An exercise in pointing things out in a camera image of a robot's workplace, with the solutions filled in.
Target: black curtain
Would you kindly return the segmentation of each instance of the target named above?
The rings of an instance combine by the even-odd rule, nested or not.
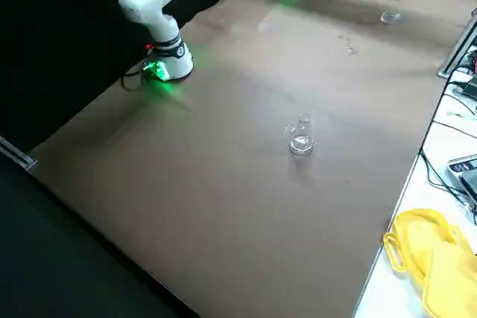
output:
[[[117,0],[2,0],[0,136],[25,152],[46,140],[145,54],[145,28]],[[182,27],[218,0],[173,0]]]

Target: table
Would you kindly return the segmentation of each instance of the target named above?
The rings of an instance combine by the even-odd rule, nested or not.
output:
[[[449,82],[467,82],[470,76],[455,72]],[[449,85],[445,95],[437,107],[434,121],[456,127],[466,133],[477,136],[477,125],[469,119],[454,118],[449,113],[459,113],[470,117],[470,111],[449,95],[463,101],[471,109],[476,108],[476,102],[458,95],[458,86]],[[446,170],[450,159],[476,154],[477,139],[466,136],[457,130],[432,123],[424,140],[423,150],[430,163],[448,185],[455,187],[451,176]],[[438,178],[431,175],[433,182]],[[417,155],[408,176],[394,216],[400,212],[415,209],[430,208],[441,212],[446,219],[458,225],[470,246],[477,252],[477,226],[473,224],[472,215],[448,192],[434,188],[427,179],[426,163],[421,155]],[[373,268],[368,276],[361,298],[358,302],[355,318],[382,317],[383,311],[392,308],[387,317],[421,318],[428,317],[420,297],[415,293],[409,278],[396,276],[388,263],[385,251],[379,249]]]

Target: glass beaker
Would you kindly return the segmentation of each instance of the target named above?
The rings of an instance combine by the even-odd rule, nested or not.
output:
[[[381,21],[386,25],[394,25],[402,18],[402,11],[406,0],[388,0],[385,11],[381,14]]]
[[[313,139],[313,122],[310,114],[303,113],[298,118],[298,124],[289,124],[285,127],[284,133],[288,147],[296,156],[308,156],[315,148]]]

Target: yellow bag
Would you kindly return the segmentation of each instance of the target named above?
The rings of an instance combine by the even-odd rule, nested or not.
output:
[[[426,275],[423,302],[435,318],[477,317],[477,257],[457,245],[437,244]]]
[[[397,272],[411,274],[423,288],[434,248],[441,242],[454,244],[473,254],[457,226],[450,226],[441,213],[431,209],[414,209],[399,214],[393,230],[383,237],[391,266]]]

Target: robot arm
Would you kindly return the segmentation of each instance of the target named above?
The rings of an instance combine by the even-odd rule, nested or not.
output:
[[[144,70],[160,80],[184,78],[192,71],[192,56],[182,41],[177,22],[162,9],[172,0],[119,0],[125,16],[148,28],[154,39]]]

